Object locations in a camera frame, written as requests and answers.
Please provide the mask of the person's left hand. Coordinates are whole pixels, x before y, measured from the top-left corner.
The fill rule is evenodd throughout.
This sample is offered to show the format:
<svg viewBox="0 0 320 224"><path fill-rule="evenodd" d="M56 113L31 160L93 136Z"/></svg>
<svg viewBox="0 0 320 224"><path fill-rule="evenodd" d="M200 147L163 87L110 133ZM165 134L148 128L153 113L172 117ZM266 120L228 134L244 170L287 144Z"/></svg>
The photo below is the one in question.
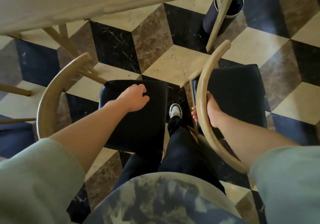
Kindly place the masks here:
<svg viewBox="0 0 320 224"><path fill-rule="evenodd" d="M144 96L146 92L144 84L133 84L118 96L116 102L126 113L138 111L145 106L139 105L139 97Z"/></svg>

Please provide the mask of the person's right hand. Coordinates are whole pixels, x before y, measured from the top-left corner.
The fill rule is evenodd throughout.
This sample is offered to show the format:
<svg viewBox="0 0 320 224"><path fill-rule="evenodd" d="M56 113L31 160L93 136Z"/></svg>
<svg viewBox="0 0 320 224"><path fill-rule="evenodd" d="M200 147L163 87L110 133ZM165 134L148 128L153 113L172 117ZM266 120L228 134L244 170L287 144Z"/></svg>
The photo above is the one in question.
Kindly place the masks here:
<svg viewBox="0 0 320 224"><path fill-rule="evenodd" d="M225 113L221 111L221 109L218 106L218 103L215 100L215 109L207 109L207 115L211 126L214 128L219 128L221 120L225 116Z"/></svg>

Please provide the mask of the wooden chair with black seat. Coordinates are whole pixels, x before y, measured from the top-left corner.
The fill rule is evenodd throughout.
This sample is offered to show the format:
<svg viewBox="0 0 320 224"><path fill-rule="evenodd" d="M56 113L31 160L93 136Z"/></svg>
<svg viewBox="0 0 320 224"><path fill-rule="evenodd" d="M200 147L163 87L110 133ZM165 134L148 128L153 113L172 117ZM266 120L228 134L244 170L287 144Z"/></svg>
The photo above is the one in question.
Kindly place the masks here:
<svg viewBox="0 0 320 224"><path fill-rule="evenodd" d="M196 141L204 144L208 153L215 152L234 170L246 174L248 170L235 153L231 154L219 142L206 115L206 92L209 91L220 109L229 116L267 127L265 89L258 66L248 64L219 68L219 60L230 47L230 40L225 40L204 65L182 82L180 88L190 85L193 106L197 107L199 121L195 123L195 128L188 126Z"/></svg>
<svg viewBox="0 0 320 224"><path fill-rule="evenodd" d="M149 151L162 154L167 115L169 85L165 81L111 80L107 81L82 67L92 59L86 52L65 66L50 82L39 103L36 126L39 139L54 134L57 109L64 84L77 72L99 84L99 105L115 100L126 88L133 84L143 84L149 102L140 110L128 113L117 125L106 142L106 147L114 150L147 154Z"/></svg>

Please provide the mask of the person's left forearm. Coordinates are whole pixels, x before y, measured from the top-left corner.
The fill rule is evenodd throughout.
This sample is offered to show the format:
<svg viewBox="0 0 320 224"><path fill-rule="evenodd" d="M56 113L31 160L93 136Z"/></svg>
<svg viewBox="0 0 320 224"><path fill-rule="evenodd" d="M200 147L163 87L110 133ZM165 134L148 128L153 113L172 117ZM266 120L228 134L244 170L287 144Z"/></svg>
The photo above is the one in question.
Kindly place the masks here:
<svg viewBox="0 0 320 224"><path fill-rule="evenodd" d="M112 100L49 138L72 154L87 173L116 126L128 112L126 103Z"/></svg>

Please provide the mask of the person's right forearm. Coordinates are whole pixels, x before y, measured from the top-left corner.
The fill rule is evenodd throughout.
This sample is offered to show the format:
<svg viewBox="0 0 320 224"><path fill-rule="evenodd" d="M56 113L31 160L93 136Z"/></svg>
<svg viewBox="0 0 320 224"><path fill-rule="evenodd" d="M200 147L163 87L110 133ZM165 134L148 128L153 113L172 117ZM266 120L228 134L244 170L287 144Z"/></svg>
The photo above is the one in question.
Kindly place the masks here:
<svg viewBox="0 0 320 224"><path fill-rule="evenodd" d="M226 113L218 129L246 170L271 149L298 146L279 133L240 121Z"/></svg>

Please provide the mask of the white and grey sneaker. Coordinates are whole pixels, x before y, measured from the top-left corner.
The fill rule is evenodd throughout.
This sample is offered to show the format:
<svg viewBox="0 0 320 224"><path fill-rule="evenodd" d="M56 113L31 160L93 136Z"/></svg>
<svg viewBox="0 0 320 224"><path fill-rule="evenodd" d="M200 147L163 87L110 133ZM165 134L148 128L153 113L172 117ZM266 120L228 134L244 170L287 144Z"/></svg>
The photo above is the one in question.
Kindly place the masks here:
<svg viewBox="0 0 320 224"><path fill-rule="evenodd" d="M174 117L179 117L180 119L182 119L182 109L178 103L173 103L170 106L169 116L170 119L173 119Z"/></svg>

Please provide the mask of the black trousers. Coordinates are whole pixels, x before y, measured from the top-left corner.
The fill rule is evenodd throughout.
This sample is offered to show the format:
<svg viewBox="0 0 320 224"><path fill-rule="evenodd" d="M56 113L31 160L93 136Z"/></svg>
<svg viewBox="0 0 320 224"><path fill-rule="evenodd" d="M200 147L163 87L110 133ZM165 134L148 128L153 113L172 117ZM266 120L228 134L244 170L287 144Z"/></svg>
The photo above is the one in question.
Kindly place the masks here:
<svg viewBox="0 0 320 224"><path fill-rule="evenodd" d="M155 172L176 172L198 177L225 194L225 188L214 168L209 165L208 159L181 117L171 117L167 129L170 140L165 157L162 159L159 153L132 154L112 191L137 176Z"/></svg>

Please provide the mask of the light wooden table leg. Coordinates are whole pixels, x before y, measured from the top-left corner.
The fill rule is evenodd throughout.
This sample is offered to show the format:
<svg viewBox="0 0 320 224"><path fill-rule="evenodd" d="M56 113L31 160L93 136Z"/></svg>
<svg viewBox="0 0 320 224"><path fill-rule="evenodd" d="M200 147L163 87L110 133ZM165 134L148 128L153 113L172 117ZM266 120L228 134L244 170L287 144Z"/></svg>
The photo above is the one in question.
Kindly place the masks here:
<svg viewBox="0 0 320 224"><path fill-rule="evenodd" d="M226 13L231 5L232 0L217 0L218 5L218 15L214 22L213 29L210 33L207 45L206 45L206 51L210 52L212 49L214 42L216 40L216 37L218 35L218 31L222 25L223 20L225 19Z"/></svg>
<svg viewBox="0 0 320 224"><path fill-rule="evenodd" d="M69 65L65 67L69 74L79 73L84 77L87 77L102 85L107 83L107 80L98 76L98 72L94 69L91 64L92 56L90 53L85 52L80 54L74 43L68 37L67 25L62 24L58 26L59 31L53 27L45 27L43 31L50 36L60 47L67 51L73 58Z"/></svg>

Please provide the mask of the black cylindrical bin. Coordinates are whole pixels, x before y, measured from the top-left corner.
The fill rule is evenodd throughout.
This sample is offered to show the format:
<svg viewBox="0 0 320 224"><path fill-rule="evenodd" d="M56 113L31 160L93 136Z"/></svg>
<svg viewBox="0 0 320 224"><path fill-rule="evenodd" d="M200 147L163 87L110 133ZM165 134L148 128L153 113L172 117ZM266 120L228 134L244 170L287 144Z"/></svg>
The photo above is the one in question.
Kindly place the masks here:
<svg viewBox="0 0 320 224"><path fill-rule="evenodd" d="M244 7L244 0L232 0L230 7L226 13L226 16L222 22L222 25L218 31L218 36L225 32L225 30L229 27L231 22L238 16L238 14L242 11ZM207 11L203 22L202 27L203 30L210 35L213 29L214 23L218 16L218 4L216 0L213 0L209 10Z"/></svg>

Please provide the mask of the blue patterned shirt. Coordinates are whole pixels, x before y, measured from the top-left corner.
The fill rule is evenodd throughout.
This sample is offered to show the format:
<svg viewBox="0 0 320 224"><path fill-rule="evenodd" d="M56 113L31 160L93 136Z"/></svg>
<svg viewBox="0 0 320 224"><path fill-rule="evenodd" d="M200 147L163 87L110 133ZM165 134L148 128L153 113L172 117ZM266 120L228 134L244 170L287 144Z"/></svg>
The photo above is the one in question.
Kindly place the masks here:
<svg viewBox="0 0 320 224"><path fill-rule="evenodd" d="M109 194L83 224L246 224L214 185L175 172L144 174Z"/></svg>

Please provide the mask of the wooden chair with blue seat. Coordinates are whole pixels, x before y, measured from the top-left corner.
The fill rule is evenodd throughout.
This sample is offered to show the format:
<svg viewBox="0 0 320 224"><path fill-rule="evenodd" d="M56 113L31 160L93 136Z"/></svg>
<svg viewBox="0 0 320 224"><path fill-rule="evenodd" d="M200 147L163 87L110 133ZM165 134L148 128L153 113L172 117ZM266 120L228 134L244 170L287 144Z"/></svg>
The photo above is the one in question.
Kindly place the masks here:
<svg viewBox="0 0 320 224"><path fill-rule="evenodd" d="M0 161L36 142L34 123L45 87L22 81L18 86L0 84Z"/></svg>

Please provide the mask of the light green sweater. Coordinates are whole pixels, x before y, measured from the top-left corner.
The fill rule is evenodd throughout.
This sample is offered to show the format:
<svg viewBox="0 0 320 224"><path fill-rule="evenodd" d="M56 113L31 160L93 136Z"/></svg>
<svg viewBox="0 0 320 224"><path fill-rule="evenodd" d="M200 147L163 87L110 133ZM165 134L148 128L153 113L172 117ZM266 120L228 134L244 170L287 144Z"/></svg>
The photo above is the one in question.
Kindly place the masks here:
<svg viewBox="0 0 320 224"><path fill-rule="evenodd" d="M263 154L250 175L269 224L320 224L320 147ZM68 224L67 208L85 173L60 144L40 140L0 162L0 224Z"/></svg>

